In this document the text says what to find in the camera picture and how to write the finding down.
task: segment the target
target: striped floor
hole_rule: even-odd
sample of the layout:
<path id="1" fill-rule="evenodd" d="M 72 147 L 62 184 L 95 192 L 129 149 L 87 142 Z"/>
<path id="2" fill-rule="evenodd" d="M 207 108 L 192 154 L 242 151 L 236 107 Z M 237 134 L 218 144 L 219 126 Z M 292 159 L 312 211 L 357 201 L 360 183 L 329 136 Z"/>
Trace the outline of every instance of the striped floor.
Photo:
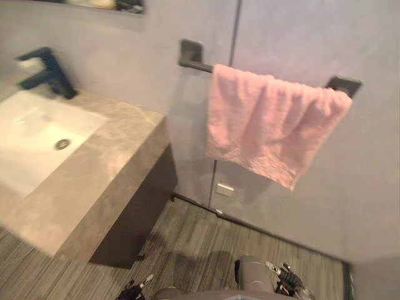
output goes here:
<path id="1" fill-rule="evenodd" d="M 144 294 L 235 289 L 234 261 L 252 254 L 289 263 L 316 299 L 343 299 L 340 261 L 219 219 L 181 200 L 169 202 L 131 270 L 51 259 L 0 229 L 0 299 L 115 299 L 130 279 L 154 274 Z"/>

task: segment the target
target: faucet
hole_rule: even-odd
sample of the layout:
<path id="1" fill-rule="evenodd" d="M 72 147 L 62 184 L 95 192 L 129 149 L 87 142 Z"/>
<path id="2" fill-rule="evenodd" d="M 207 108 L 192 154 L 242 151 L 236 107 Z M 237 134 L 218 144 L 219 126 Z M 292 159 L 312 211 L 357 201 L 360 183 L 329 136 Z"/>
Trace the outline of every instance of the faucet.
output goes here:
<path id="1" fill-rule="evenodd" d="M 46 68 L 21 81 L 19 85 L 23 89 L 32 89 L 39 84 L 47 82 L 53 92 L 63 95 L 66 99 L 71 99 L 77 94 L 49 47 L 39 48 L 16 59 L 18 61 L 26 61 L 31 58 L 40 58 Z"/>

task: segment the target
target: white sink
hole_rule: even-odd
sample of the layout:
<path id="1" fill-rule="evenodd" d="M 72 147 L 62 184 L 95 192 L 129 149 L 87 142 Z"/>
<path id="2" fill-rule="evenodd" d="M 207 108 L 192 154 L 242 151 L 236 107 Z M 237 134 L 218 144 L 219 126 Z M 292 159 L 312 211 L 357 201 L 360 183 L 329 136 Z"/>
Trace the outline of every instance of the white sink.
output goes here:
<path id="1" fill-rule="evenodd" d="M 28 91 L 13 94 L 0 102 L 0 181 L 27 196 L 106 121 Z M 69 146 L 57 150 L 62 139 Z"/>

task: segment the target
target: drain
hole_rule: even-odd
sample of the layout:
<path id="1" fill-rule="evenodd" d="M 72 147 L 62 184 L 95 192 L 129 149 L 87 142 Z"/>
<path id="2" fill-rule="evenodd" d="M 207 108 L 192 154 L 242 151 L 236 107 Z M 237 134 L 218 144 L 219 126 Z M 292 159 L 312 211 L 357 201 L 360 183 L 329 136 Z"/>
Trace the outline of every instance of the drain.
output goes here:
<path id="1" fill-rule="evenodd" d="M 60 139 L 55 145 L 54 148 L 55 150 L 63 150 L 65 148 L 67 148 L 69 146 L 69 144 L 71 143 L 70 140 L 68 139 Z"/>

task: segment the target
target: marble countertop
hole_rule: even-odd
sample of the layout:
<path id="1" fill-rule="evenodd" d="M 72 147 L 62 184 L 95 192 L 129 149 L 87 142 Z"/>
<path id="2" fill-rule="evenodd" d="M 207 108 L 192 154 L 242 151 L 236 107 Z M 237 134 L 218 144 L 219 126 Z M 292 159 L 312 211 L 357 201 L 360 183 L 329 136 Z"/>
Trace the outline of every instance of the marble countertop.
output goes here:
<path id="1" fill-rule="evenodd" d="M 16 78 L 0 81 L 0 101 Z M 0 184 L 0 223 L 50 256 L 88 260 L 168 146 L 165 117 L 86 91 L 53 101 L 108 120 L 28 196 Z"/>

